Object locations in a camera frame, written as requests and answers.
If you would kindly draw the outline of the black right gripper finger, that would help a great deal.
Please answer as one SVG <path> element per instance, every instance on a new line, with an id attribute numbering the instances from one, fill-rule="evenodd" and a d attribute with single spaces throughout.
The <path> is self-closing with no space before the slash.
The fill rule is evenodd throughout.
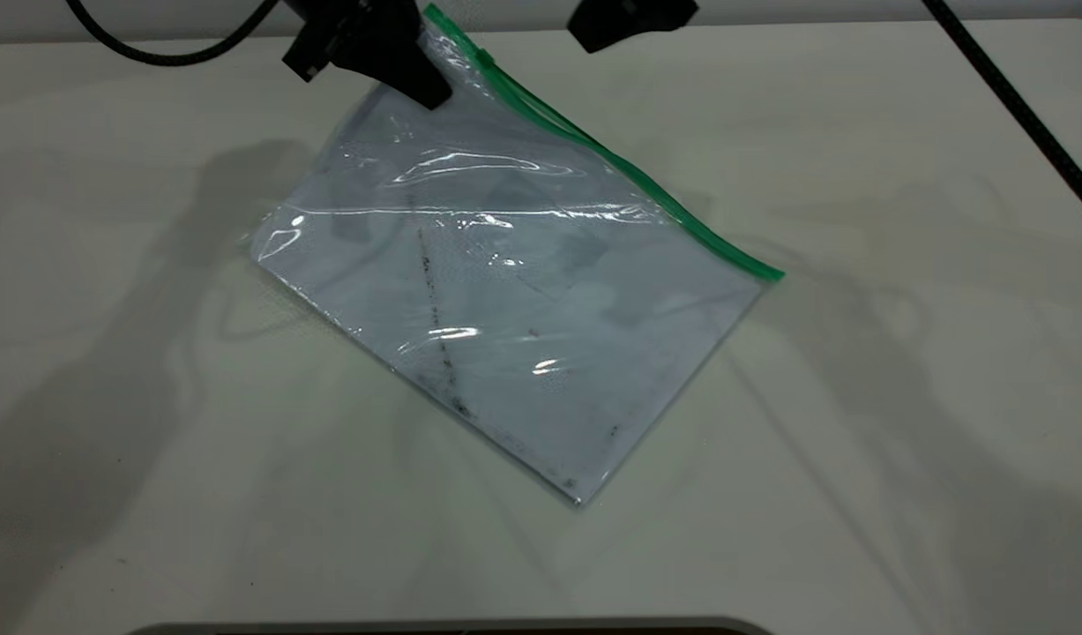
<path id="1" fill-rule="evenodd" d="M 586 53 L 597 53 L 638 34 L 641 1 L 580 1 L 566 31 Z"/>
<path id="2" fill-rule="evenodd" d="M 699 11 L 697 1 L 641 1 L 639 6 L 642 13 L 637 35 L 677 31 L 689 24 Z"/>

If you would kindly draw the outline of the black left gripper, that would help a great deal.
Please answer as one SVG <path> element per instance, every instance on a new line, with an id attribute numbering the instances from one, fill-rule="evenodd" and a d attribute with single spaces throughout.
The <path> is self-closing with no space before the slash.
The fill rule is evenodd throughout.
<path id="1" fill-rule="evenodd" d="M 388 85 L 428 111 L 453 91 L 423 51 L 414 1 L 287 1 L 303 19 L 283 64 L 311 82 L 330 65 Z"/>

